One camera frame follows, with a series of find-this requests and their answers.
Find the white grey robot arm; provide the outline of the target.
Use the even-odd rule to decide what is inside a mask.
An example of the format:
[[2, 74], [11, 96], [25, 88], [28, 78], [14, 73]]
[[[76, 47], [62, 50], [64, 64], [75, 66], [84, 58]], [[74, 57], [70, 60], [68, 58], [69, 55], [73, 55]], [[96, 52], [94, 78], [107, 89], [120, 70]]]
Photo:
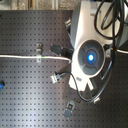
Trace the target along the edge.
[[72, 49], [51, 45], [70, 63], [51, 76], [57, 83], [69, 75], [69, 86], [86, 103], [95, 102], [106, 87], [119, 47], [128, 40], [128, 0], [81, 0], [65, 22]]

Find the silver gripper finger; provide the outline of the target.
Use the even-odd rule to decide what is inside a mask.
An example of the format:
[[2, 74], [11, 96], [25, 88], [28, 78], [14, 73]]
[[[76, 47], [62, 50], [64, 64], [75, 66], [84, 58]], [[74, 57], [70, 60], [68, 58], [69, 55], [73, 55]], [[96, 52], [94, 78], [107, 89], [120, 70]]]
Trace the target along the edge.
[[52, 83], [55, 84], [58, 81], [62, 80], [66, 75], [69, 75], [69, 72], [63, 72], [63, 73], [58, 73], [55, 72], [53, 75], [50, 76]]

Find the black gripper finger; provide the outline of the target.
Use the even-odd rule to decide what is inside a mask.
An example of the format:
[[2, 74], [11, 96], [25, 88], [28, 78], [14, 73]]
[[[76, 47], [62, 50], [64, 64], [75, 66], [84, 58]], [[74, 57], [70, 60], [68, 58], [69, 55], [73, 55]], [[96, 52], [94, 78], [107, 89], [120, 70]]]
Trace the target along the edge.
[[64, 48], [64, 47], [61, 47], [61, 46], [55, 45], [55, 44], [51, 45], [50, 51], [57, 55], [63, 56], [63, 57], [71, 57], [73, 54], [72, 50], [69, 50], [67, 48]]

